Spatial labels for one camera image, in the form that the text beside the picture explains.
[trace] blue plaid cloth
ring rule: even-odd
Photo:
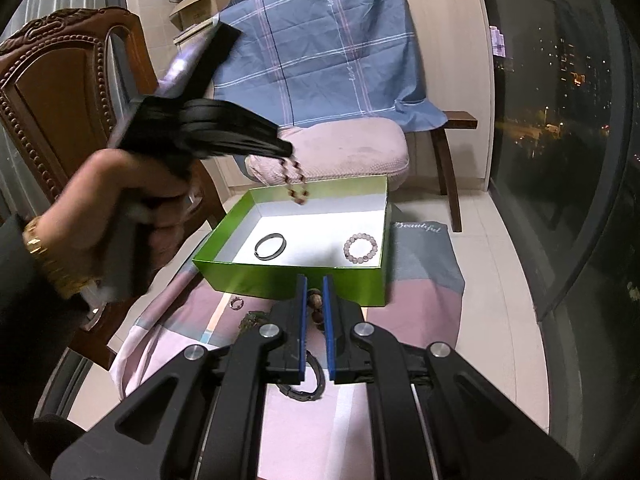
[[[220,13],[243,32],[216,72],[216,99],[281,125],[384,117],[442,126],[426,98],[406,0],[246,0]]]

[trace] pink fabric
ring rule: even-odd
[[[386,174],[389,189],[395,190],[409,173],[404,132],[389,119],[361,118],[285,128],[280,137],[293,144],[307,180]],[[280,161],[275,158],[249,155],[246,167],[264,184],[284,184]],[[298,182],[291,164],[288,168],[292,180]]]

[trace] window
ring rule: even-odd
[[[524,240],[534,300],[548,293],[583,228],[609,142],[608,0],[486,0],[495,54],[491,183]]]

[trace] carved chair backrest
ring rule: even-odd
[[[0,44],[0,120],[51,202],[114,126],[111,33],[124,40],[138,91],[153,93],[140,19],[126,9],[57,10]]]

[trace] metal screw cap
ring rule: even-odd
[[[446,343],[434,343],[429,350],[436,357],[446,357],[451,353],[451,347]]]
[[[353,331],[361,337],[373,334],[374,327],[371,323],[358,323],[353,327]]]
[[[275,335],[278,335],[279,332],[279,327],[277,325],[274,325],[273,323],[267,323],[266,325],[262,325],[260,327],[260,335],[262,337],[273,337]]]
[[[191,345],[191,346],[187,346],[187,348],[184,349],[184,356],[189,361],[197,361],[206,353],[206,351],[207,349],[204,348],[204,346]]]

